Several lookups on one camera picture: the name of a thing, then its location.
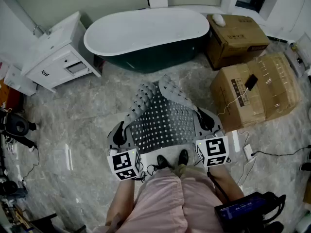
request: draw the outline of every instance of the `open cardboard box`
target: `open cardboard box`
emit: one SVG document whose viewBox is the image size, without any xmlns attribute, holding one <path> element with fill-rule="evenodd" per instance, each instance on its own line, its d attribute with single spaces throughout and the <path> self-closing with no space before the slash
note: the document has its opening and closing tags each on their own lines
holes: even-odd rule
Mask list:
<svg viewBox="0 0 311 233">
<path fill-rule="evenodd" d="M 251 74 L 258 78 L 253 89 L 219 115 L 226 132 L 284 116 L 300 101 L 298 84 L 286 57 L 273 53 L 218 72 L 210 86 L 217 113 L 223 113 L 244 93 Z"/>
</svg>

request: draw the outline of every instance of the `black device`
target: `black device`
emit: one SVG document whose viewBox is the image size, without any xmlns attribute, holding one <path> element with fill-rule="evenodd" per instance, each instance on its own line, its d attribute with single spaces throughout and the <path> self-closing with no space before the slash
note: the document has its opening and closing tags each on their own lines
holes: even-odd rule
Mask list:
<svg viewBox="0 0 311 233">
<path fill-rule="evenodd" d="M 252 74 L 246 81 L 245 87 L 248 88 L 248 90 L 250 91 L 253 89 L 257 81 L 258 81 L 258 78 L 254 74 Z"/>
<path fill-rule="evenodd" d="M 286 195 L 277 197 L 272 192 L 261 194 L 255 192 L 236 201 L 215 207 L 215 214 L 224 232 L 264 233 L 282 232 L 281 223 L 274 224 L 276 227 L 265 227 L 265 224 L 276 219 L 285 205 Z M 270 219 L 264 220 L 263 216 L 278 207 L 277 213 Z"/>
</svg>

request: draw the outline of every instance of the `cardboard box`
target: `cardboard box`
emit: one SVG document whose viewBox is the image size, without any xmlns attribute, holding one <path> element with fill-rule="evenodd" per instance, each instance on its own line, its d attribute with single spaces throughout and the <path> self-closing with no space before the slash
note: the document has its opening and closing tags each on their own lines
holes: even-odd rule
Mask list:
<svg viewBox="0 0 311 233">
<path fill-rule="evenodd" d="M 311 204 L 311 177 L 308 179 L 303 201 L 305 203 Z"/>
<path fill-rule="evenodd" d="M 217 26 L 208 15 L 210 24 L 205 53 L 214 69 L 245 63 L 259 56 L 270 41 L 250 17 L 222 15 L 226 25 Z"/>
<path fill-rule="evenodd" d="M 19 98 L 20 93 L 18 91 L 4 84 L 3 79 L 0 80 L 0 107 L 4 109 L 12 108 L 13 110 L 18 110 Z"/>
<path fill-rule="evenodd" d="M 244 93 L 244 84 L 251 74 L 258 78 L 254 88 L 219 115 L 226 132 L 284 116 L 300 101 L 288 61 L 283 53 L 273 53 L 218 72 L 210 86 L 217 113 L 223 113 L 230 102 Z"/>
</svg>

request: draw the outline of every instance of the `freestanding bathtub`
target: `freestanding bathtub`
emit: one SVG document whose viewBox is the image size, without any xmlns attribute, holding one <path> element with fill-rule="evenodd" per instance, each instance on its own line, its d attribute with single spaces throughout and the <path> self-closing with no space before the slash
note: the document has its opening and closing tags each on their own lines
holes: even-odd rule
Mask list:
<svg viewBox="0 0 311 233">
<path fill-rule="evenodd" d="M 84 35 L 86 48 L 122 68 L 149 73 L 192 59 L 209 30 L 208 20 L 184 8 L 111 14 Z"/>
</svg>

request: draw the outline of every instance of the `black shoe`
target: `black shoe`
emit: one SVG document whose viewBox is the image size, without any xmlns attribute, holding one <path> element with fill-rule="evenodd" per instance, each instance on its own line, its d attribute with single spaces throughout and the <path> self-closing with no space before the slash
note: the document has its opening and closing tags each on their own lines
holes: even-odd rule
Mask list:
<svg viewBox="0 0 311 233">
<path fill-rule="evenodd" d="M 311 163 L 307 162 L 300 166 L 300 171 L 311 171 Z"/>
<path fill-rule="evenodd" d="M 173 168 L 163 155 L 158 155 L 156 160 L 158 165 L 157 169 L 164 169 L 166 167 Z"/>
<path fill-rule="evenodd" d="M 187 150 L 181 150 L 179 159 L 178 159 L 178 165 L 184 164 L 185 166 L 188 164 L 189 156 Z"/>
</svg>

